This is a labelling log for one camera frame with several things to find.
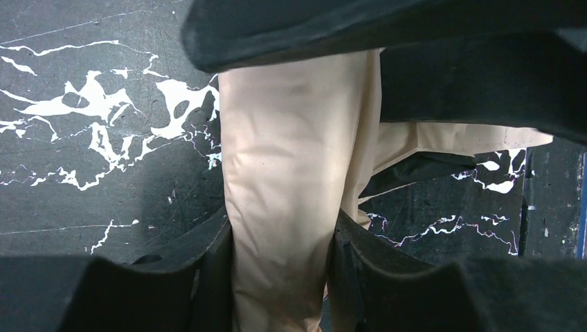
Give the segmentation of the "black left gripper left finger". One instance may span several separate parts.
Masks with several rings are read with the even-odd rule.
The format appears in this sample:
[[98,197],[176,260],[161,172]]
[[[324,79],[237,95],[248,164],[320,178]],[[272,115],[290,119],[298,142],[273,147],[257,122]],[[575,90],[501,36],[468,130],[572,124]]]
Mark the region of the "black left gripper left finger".
[[2,331],[187,331],[224,208],[131,264],[99,256],[1,258]]

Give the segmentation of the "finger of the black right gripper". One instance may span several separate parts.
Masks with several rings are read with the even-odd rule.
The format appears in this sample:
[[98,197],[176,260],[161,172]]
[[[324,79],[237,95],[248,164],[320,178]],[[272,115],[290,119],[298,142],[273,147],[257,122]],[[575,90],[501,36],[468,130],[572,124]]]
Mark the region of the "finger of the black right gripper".
[[381,85],[382,122],[529,127],[586,143],[586,54],[551,32],[388,49]]
[[585,1],[194,1],[181,28],[200,71],[434,39],[583,28]]

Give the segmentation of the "beige and black folding umbrella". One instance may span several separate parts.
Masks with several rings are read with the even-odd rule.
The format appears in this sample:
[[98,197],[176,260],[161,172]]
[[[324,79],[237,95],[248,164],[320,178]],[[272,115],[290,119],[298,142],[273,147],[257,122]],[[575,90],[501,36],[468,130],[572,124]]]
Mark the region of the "beige and black folding umbrella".
[[364,228],[370,179],[425,152],[546,145],[533,128],[383,123],[380,50],[220,73],[234,331],[318,331],[336,220]]

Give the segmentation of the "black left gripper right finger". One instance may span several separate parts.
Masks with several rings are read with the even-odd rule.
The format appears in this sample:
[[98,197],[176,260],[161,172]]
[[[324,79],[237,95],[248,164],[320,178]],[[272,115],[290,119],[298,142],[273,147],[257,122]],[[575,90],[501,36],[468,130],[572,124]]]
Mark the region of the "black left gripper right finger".
[[338,215],[327,282],[335,331],[585,331],[586,262],[407,255]]

